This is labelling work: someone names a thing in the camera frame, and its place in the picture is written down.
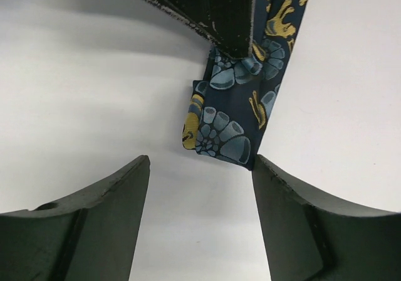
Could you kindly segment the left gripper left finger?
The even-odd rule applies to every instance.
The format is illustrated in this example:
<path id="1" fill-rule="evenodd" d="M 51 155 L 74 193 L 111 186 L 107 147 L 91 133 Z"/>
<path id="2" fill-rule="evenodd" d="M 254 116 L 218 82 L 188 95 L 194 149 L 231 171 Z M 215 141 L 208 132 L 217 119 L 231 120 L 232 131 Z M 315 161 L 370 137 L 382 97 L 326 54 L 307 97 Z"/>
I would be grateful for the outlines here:
<path id="1" fill-rule="evenodd" d="M 34 210 L 1 215 L 2 280 L 128 280 L 150 177 L 139 156 Z"/>

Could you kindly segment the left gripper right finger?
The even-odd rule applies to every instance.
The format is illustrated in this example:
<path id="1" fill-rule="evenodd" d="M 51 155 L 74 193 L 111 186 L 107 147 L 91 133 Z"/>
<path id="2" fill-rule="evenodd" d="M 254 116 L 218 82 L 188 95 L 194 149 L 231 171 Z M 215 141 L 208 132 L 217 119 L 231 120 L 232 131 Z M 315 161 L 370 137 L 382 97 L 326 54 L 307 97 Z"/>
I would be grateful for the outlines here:
<path id="1" fill-rule="evenodd" d="M 400 279 L 400 214 L 352 203 L 257 156 L 253 188 L 272 280 Z"/>

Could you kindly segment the navy floral patterned tie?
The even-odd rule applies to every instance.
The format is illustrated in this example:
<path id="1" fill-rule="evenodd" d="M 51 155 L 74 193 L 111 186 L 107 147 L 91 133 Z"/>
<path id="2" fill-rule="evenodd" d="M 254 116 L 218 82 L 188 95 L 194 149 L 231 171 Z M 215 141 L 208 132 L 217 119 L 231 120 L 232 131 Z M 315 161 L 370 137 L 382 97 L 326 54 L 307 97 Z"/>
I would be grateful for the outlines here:
<path id="1" fill-rule="evenodd" d="M 253 169 L 307 1 L 256 0 L 249 57 L 211 49 L 203 79 L 193 83 L 185 149 Z"/>

